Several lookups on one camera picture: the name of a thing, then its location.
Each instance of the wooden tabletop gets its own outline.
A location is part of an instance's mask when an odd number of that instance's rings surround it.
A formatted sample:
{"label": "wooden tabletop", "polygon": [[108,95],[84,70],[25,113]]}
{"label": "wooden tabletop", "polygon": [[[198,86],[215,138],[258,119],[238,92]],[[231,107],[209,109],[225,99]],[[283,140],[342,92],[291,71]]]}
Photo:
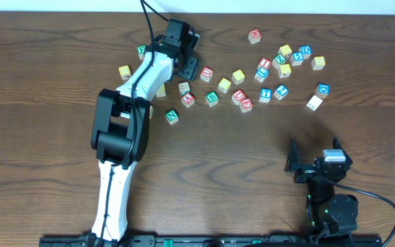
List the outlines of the wooden tabletop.
{"label": "wooden tabletop", "polygon": [[[151,14],[155,35],[166,22]],[[312,162],[338,137],[354,164],[341,181],[395,202],[395,16],[302,14],[167,14],[200,34],[196,54],[215,74],[191,82],[196,103],[185,108],[178,83],[155,98],[149,144],[132,178],[129,227],[160,235],[256,235],[301,232],[307,186],[283,171],[293,139]],[[248,32],[259,28],[261,42]],[[123,81],[118,67],[140,65],[136,47],[149,43],[142,14],[0,12],[0,246],[37,246],[43,235],[79,235],[97,213],[99,169],[90,137],[98,93]],[[289,78],[254,72],[281,45],[310,45],[311,58]],[[227,94],[223,78],[246,80]],[[305,105],[318,83],[331,94],[313,112]],[[262,87],[279,84],[282,101],[260,103]],[[242,113],[235,89],[252,98]],[[210,108],[205,95],[216,90]],[[176,109],[170,126],[165,112]],[[337,193],[348,193],[336,189]],[[359,199],[356,233],[391,231],[395,213],[380,200]],[[395,246],[395,237],[390,246]]]}

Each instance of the black cable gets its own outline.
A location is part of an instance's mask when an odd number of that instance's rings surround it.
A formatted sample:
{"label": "black cable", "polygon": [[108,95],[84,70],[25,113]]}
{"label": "black cable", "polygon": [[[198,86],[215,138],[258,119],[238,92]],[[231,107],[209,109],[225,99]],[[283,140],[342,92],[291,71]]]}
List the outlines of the black cable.
{"label": "black cable", "polygon": [[[366,196],[371,196],[371,197],[377,198],[377,199],[379,199],[379,200],[382,200],[382,201],[388,203],[388,204],[391,205],[391,206],[394,208],[394,210],[395,210],[395,204],[394,204],[392,201],[388,200],[387,198],[384,198],[383,196],[377,195],[377,194],[375,194],[375,193],[371,193],[371,192],[364,191],[364,190],[361,190],[361,189],[355,189],[355,188],[352,188],[352,187],[349,187],[349,186],[340,185],[340,184],[338,184],[338,183],[335,183],[335,182],[333,182],[332,180],[328,179],[328,178],[324,175],[324,173],[322,172],[322,167],[321,167],[320,171],[321,171],[321,173],[322,173],[324,179],[326,180],[326,182],[328,182],[329,184],[334,185],[334,186],[336,186],[336,187],[338,187],[338,188],[341,188],[341,189],[346,189],[346,190],[349,190],[349,191],[353,191],[353,192],[357,192],[357,193],[364,194],[364,195],[366,195]],[[395,224],[394,224],[393,229],[391,230],[391,233],[388,235],[387,239],[383,242],[382,247],[385,247],[385,246],[388,245],[388,243],[389,243],[389,242],[391,241],[391,239],[393,238],[394,234],[395,234]]]}

